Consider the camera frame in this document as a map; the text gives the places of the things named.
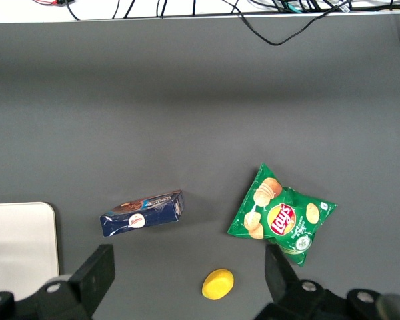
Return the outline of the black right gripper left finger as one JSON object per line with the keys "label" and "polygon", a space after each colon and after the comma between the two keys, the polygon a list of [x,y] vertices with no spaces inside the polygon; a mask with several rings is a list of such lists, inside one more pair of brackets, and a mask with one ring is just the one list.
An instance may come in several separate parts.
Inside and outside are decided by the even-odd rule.
{"label": "black right gripper left finger", "polygon": [[102,244],[67,280],[50,280],[20,301],[0,291],[0,319],[92,319],[114,279],[113,246]]}

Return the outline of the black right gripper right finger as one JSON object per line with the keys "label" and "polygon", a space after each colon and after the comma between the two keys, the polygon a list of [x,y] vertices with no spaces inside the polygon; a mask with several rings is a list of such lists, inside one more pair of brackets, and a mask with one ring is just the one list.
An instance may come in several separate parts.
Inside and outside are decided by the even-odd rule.
{"label": "black right gripper right finger", "polygon": [[352,289],[340,297],[310,279],[300,279],[278,245],[265,248],[265,280],[272,302],[257,319],[380,319],[380,293]]}

